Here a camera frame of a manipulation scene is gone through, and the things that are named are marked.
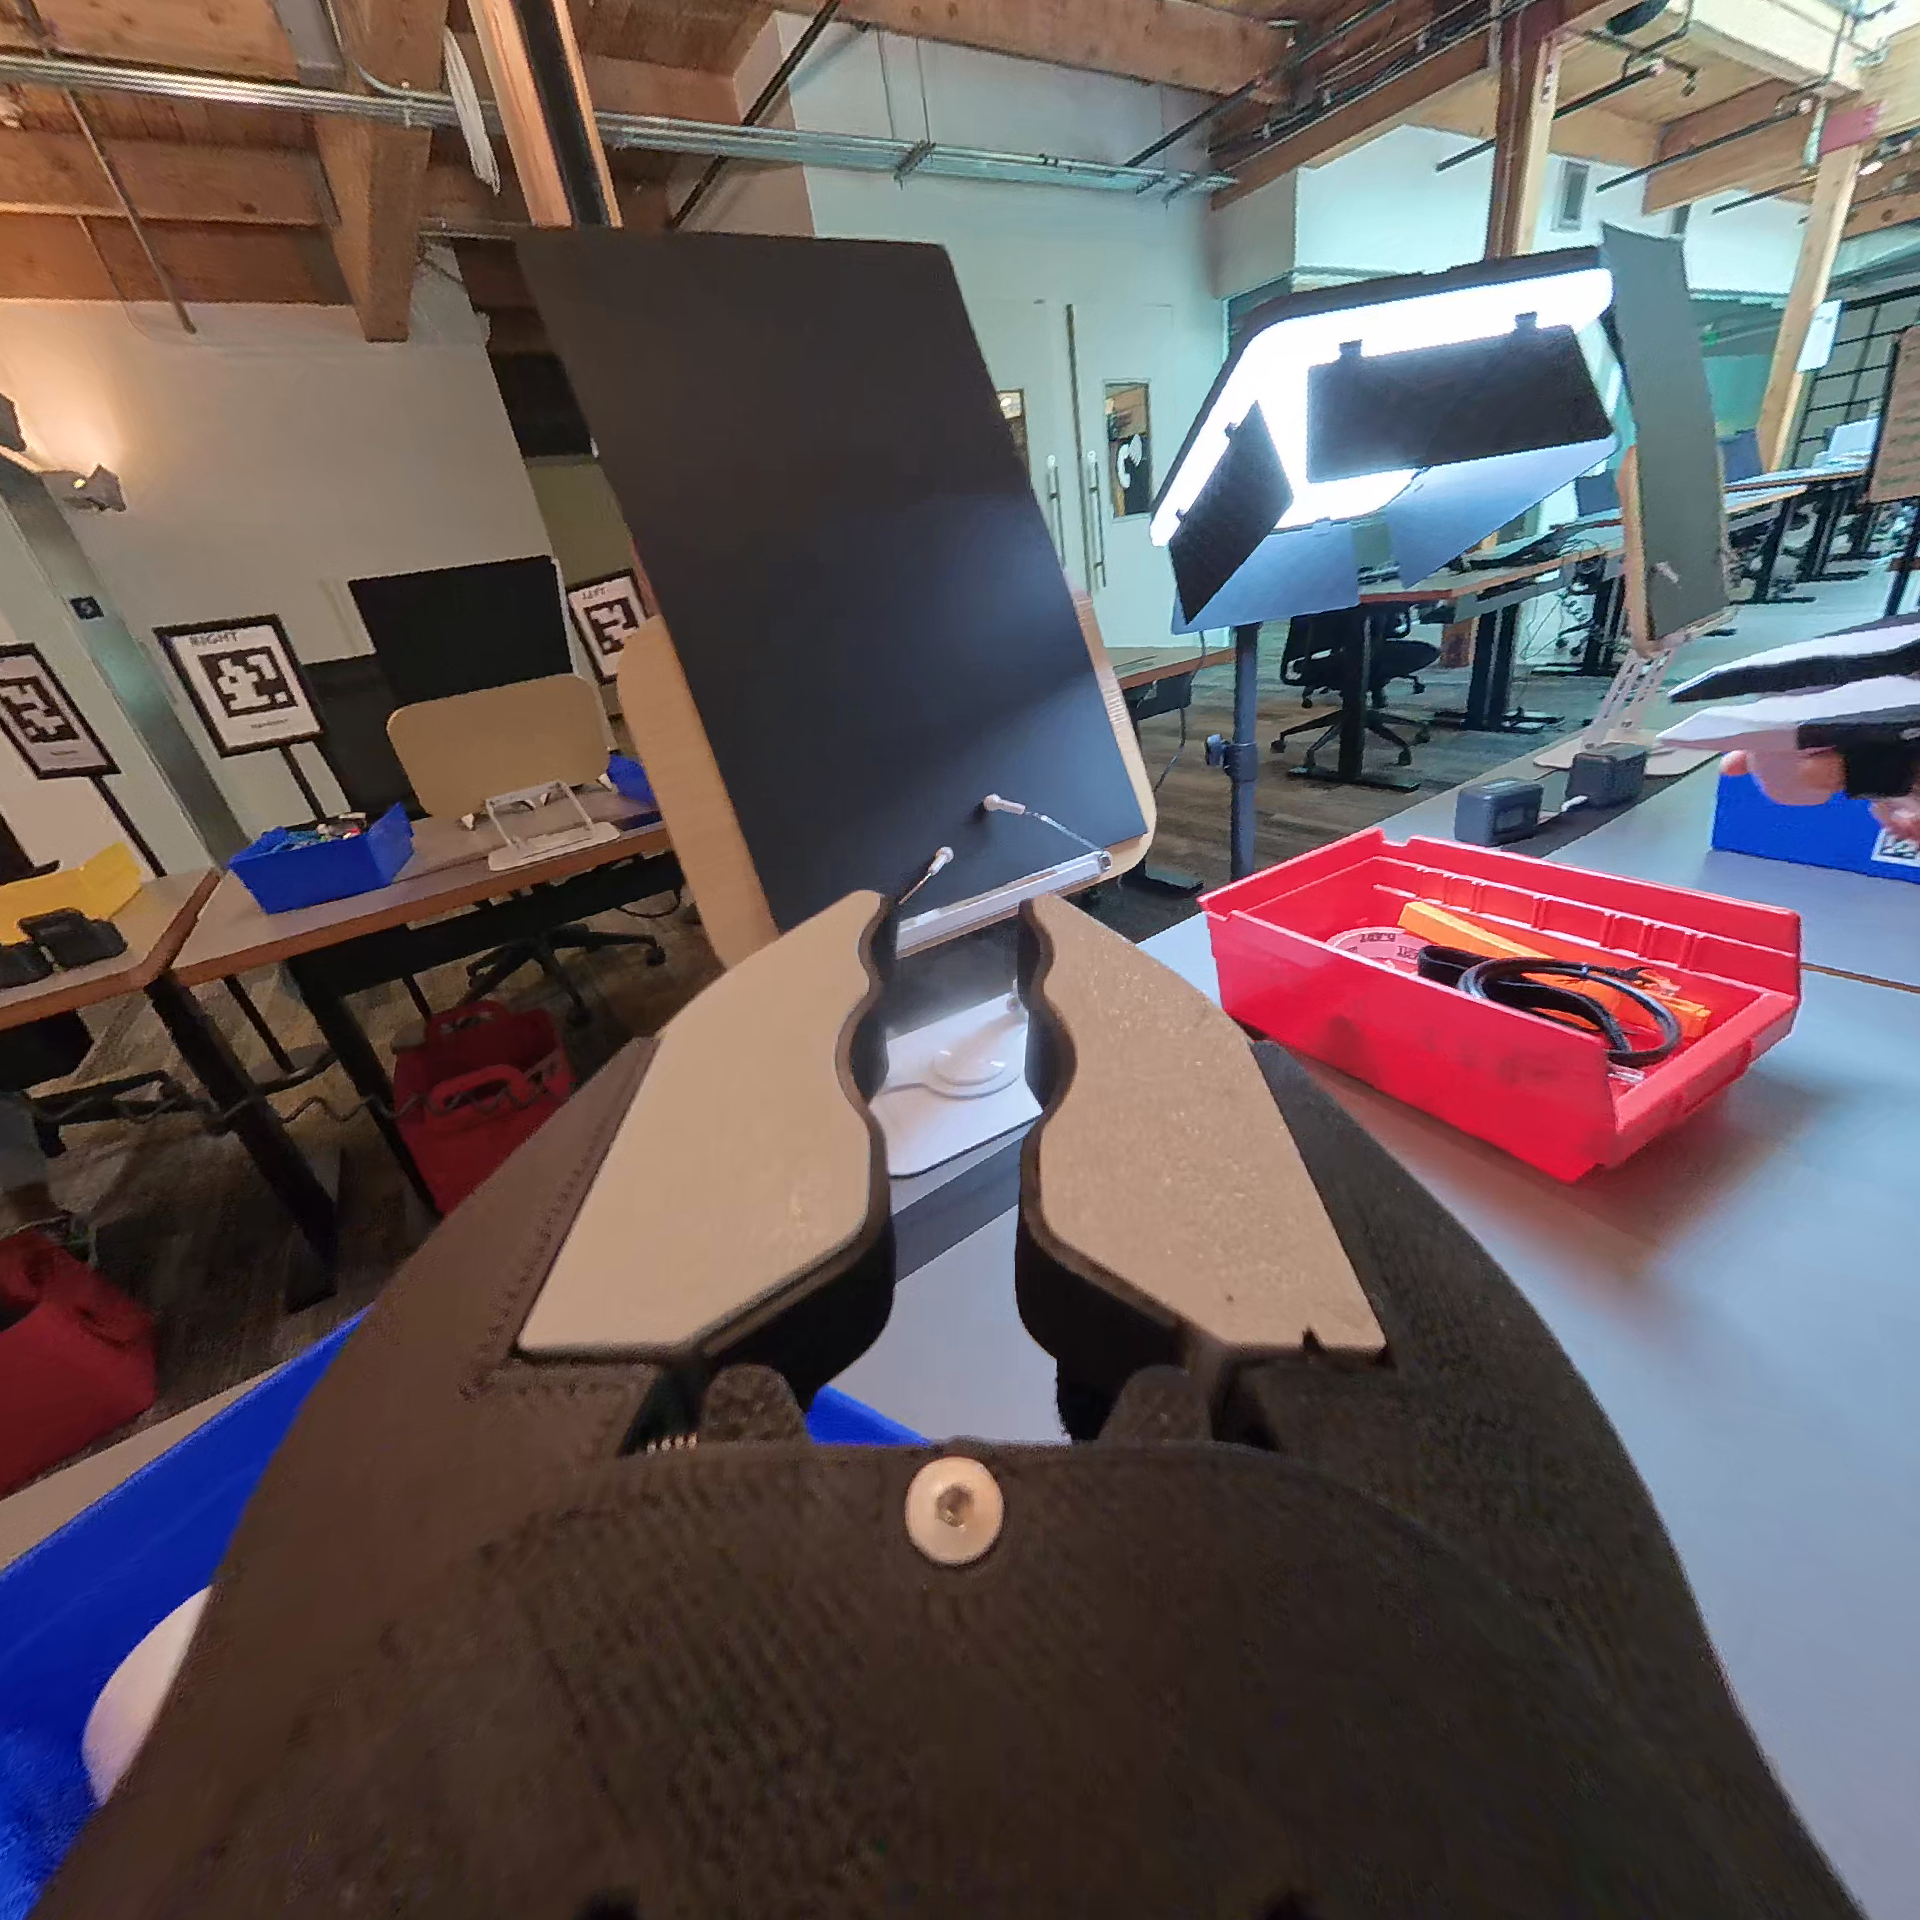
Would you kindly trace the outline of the black office chair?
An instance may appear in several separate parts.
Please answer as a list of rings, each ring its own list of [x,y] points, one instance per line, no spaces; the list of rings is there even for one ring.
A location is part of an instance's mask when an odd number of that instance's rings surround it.
[[[1424,746],[1431,724],[1385,710],[1385,688],[1435,667],[1442,649],[1417,641],[1404,609],[1298,614],[1287,627],[1283,681],[1304,698],[1336,694],[1336,715],[1306,744],[1290,777],[1320,785],[1356,785],[1406,796],[1419,780],[1409,774],[1412,748]]]

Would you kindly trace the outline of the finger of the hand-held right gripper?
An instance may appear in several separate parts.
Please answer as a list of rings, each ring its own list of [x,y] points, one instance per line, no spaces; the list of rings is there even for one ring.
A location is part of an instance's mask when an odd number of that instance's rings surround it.
[[[1918,677],[1918,614],[1798,641],[1715,666],[1671,688],[1675,705],[1730,701]]]
[[[1859,680],[1703,707],[1658,739],[1703,752],[1907,752],[1918,744],[1918,677]]]

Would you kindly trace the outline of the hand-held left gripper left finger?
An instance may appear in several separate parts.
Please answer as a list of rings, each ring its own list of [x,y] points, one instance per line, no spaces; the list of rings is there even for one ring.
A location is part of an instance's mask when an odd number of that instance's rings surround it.
[[[720,1363],[880,1238],[880,1006],[895,905],[854,891],[664,1028],[520,1350]]]

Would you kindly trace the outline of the studio light panel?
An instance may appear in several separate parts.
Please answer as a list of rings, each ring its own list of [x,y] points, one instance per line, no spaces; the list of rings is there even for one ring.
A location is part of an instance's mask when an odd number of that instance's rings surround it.
[[[1578,248],[1257,308],[1154,501],[1170,629],[1417,585],[1593,469],[1617,449],[1590,357],[1615,298]]]

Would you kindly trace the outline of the red plastic bin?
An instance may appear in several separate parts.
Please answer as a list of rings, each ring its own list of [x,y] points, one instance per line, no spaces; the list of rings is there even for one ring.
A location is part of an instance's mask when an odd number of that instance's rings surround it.
[[[1619,1169],[1706,1109],[1788,1037],[1804,984],[1802,918],[1779,905],[1582,872],[1550,860],[1359,832],[1203,894],[1230,1014],[1322,1065],[1503,1147],[1567,1184]],[[1609,1062],[1585,1024],[1395,968],[1361,932],[1638,970],[1670,988],[1678,1046]]]

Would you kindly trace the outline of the brown notice board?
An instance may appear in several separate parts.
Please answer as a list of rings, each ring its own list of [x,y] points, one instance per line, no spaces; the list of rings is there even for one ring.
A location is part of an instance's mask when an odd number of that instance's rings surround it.
[[[1875,507],[1918,498],[1918,334],[1912,324],[1892,355],[1866,478],[1866,501]]]

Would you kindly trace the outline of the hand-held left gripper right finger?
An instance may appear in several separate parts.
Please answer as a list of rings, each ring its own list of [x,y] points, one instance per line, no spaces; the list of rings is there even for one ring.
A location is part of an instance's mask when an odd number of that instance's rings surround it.
[[[1252,1043],[1064,899],[1023,913],[1019,1315],[1070,1386],[1198,1386],[1385,1332]]]

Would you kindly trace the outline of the small yellow bin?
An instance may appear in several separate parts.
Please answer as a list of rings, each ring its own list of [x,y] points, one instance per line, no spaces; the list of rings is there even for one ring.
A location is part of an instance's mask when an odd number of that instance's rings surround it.
[[[2,885],[2,944],[30,940],[26,918],[75,909],[95,922],[111,922],[146,882],[146,872],[123,841],[68,869],[36,874]]]

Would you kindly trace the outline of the black light stand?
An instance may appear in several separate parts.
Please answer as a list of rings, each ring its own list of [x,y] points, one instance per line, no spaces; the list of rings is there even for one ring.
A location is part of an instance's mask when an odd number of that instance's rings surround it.
[[[1232,726],[1211,736],[1207,756],[1230,785],[1230,877],[1243,880],[1257,869],[1257,785],[1263,749],[1257,744],[1263,624],[1232,629]]]

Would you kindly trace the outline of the wooden desk with black legs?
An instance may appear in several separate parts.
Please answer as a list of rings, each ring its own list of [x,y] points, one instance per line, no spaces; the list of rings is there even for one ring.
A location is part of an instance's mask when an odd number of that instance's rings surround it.
[[[542,854],[516,872],[495,872],[487,852],[458,851],[458,838],[455,824],[420,824],[417,852],[394,882],[282,915],[264,909],[228,874],[209,894],[179,958],[146,990],[220,1124],[238,1137],[306,1246],[282,1296],[288,1313],[314,1307],[336,1289],[336,1196],[288,1133],[271,1093],[240,1065],[196,988],[284,968],[404,1182],[438,1216],[394,1118],[394,1082],[352,997],[666,897],[681,882],[681,865],[656,820],[620,820],[604,843]]]
[[[238,1090],[244,1069],[201,997],[176,977],[179,954],[217,880],[217,872],[196,872],[143,882],[136,897],[112,915],[123,952],[78,970],[55,970],[35,984],[6,988],[6,1062],[17,1052],[15,1037],[30,1026],[78,1019],[97,1006],[137,998],[146,1002],[161,1019],[188,1077],[144,1072],[48,1098],[35,1098],[36,1086],[24,1084],[19,1093],[30,1105],[40,1146],[50,1158],[63,1156],[68,1130],[99,1122],[192,1115],[214,1137],[231,1130],[222,1121],[220,1094]]]

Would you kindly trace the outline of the red bag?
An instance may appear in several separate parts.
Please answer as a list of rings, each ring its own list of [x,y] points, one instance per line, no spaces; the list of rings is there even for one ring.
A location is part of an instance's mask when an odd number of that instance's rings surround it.
[[[2,1244],[2,1496],[148,1413],[154,1313],[41,1232]]]

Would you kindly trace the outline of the wooden office desk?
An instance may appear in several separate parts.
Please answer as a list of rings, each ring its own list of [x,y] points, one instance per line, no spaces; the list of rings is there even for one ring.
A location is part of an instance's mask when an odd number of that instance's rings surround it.
[[[1146,720],[1186,713],[1194,680],[1210,666],[1210,648],[1203,636],[1190,636],[1178,644],[1110,652],[1110,666],[1139,731]]]
[[[1431,724],[1467,734],[1542,734],[1561,722],[1558,713],[1524,710],[1514,700],[1514,674],[1520,652],[1520,610],[1532,600],[1568,588],[1579,566],[1599,562],[1601,580],[1615,585],[1623,571],[1623,538],[1609,536],[1582,541],[1547,561],[1523,565],[1471,566],[1458,573],[1435,573],[1417,585],[1374,588],[1361,592],[1366,613],[1439,609],[1448,624],[1474,624],[1472,674],[1460,708],[1434,710]]]

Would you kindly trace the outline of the orange plastic strip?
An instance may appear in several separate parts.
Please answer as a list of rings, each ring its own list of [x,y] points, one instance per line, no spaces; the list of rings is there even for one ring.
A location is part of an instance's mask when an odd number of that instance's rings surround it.
[[[1650,972],[1631,954],[1606,952],[1542,929],[1512,929],[1424,899],[1404,902],[1400,929],[1427,944],[1466,952],[1479,961],[1550,958],[1632,973],[1634,984],[1674,1014],[1688,1043],[1699,1040],[1718,1022],[1711,1003],[1691,998],[1675,979]]]

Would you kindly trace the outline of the black board on white stand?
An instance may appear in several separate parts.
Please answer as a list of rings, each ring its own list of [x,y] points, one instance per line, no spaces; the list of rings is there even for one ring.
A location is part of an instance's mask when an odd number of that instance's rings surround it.
[[[942,248],[516,259],[658,606],[618,700],[726,968],[855,890],[914,955],[1139,865],[1135,724]]]

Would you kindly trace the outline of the small marker sign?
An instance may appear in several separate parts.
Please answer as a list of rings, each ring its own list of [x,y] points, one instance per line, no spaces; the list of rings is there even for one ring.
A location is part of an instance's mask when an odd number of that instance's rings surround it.
[[[594,677],[611,685],[628,641],[655,617],[634,566],[568,588],[568,610],[582,636]]]
[[[24,642],[2,648],[2,734],[40,781],[121,773],[57,673]]]
[[[222,760],[324,739],[319,698],[278,614],[159,627],[154,636]]]

